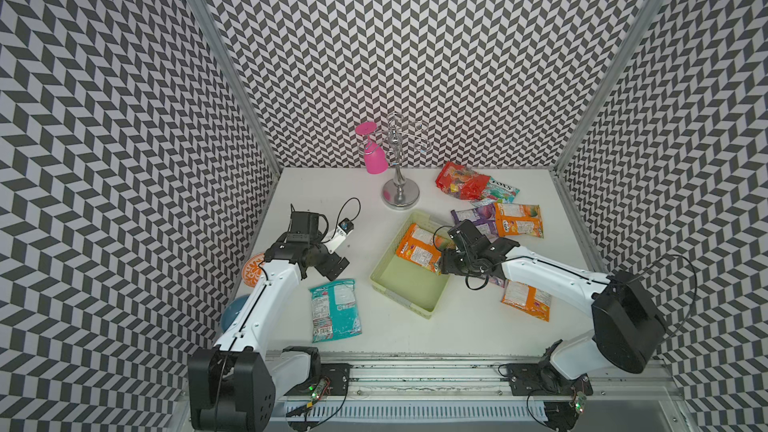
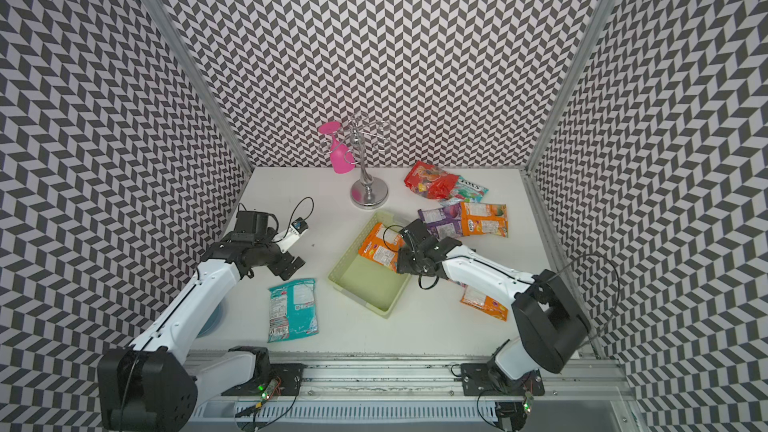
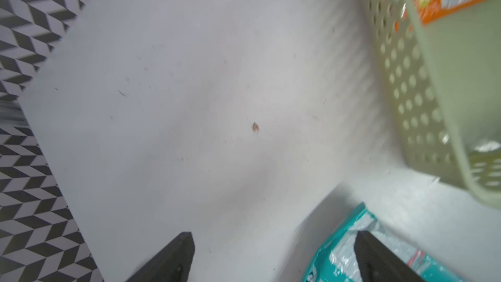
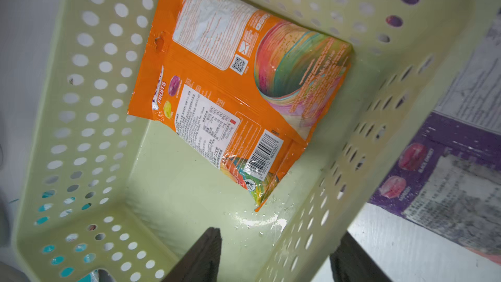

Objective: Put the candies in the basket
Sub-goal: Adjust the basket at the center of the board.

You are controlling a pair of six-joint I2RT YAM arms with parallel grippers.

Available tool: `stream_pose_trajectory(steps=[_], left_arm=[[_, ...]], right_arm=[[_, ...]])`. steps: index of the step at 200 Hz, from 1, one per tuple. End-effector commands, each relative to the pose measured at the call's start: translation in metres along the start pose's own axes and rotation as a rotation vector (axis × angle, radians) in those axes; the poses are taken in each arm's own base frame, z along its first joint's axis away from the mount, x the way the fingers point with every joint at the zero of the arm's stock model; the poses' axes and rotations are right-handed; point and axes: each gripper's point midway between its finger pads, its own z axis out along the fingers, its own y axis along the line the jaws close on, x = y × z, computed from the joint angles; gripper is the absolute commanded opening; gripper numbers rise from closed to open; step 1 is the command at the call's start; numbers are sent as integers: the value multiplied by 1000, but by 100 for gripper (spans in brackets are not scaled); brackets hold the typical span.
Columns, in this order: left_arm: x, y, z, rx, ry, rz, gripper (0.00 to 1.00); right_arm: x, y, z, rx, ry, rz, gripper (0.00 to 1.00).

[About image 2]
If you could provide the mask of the orange yellow Fox's candy bag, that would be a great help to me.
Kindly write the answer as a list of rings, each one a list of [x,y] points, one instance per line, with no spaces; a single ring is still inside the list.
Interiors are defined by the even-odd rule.
[[[358,248],[358,254],[394,272],[397,271],[399,250],[405,245],[394,226],[376,223]]]

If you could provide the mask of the teal candy bag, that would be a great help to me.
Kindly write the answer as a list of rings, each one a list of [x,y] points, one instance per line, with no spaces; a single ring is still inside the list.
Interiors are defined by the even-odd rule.
[[[300,279],[269,289],[269,343],[303,339],[319,332],[315,286],[314,279]]]

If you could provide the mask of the light green plastic basket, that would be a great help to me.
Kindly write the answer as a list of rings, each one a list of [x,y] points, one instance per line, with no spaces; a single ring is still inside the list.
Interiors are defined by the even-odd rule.
[[[391,315],[409,284],[410,276],[398,274],[364,258],[358,250],[376,224],[393,225],[393,232],[395,226],[403,221],[402,217],[389,210],[376,211],[327,276],[336,291],[385,319]]]

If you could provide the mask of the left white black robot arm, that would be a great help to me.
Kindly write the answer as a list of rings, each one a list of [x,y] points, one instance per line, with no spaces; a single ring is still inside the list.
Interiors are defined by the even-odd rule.
[[[248,382],[269,388],[264,347],[238,346],[196,371],[184,364],[226,295],[256,269],[288,280],[304,262],[290,254],[308,229],[303,218],[282,232],[270,213],[240,210],[235,228],[202,255],[190,281],[128,346],[106,351],[97,366],[102,425],[111,431],[179,431],[198,406]]]

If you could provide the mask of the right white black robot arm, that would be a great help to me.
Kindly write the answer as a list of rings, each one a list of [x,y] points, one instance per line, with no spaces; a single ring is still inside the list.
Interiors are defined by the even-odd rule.
[[[471,288],[506,307],[518,336],[487,363],[495,390],[510,394],[540,370],[559,373],[581,347],[591,324],[560,274],[520,272],[478,254],[456,238],[439,239],[416,219],[399,231],[404,241],[396,272],[435,277]]]

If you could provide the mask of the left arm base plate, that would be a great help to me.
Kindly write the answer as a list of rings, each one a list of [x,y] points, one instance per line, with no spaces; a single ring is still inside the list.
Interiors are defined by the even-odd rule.
[[[235,385],[221,393],[224,397],[261,396],[267,386],[275,381],[276,392],[281,397],[295,397],[299,394],[303,379],[305,365],[301,363],[278,363],[270,366],[265,377],[254,378],[243,384]]]

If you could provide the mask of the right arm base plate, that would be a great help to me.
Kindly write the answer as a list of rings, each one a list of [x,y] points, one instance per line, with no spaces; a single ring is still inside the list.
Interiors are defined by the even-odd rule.
[[[543,379],[538,369],[524,373],[520,378],[506,376],[496,366],[486,363],[460,363],[458,378],[465,396],[495,394],[502,396],[533,397],[545,395]]]

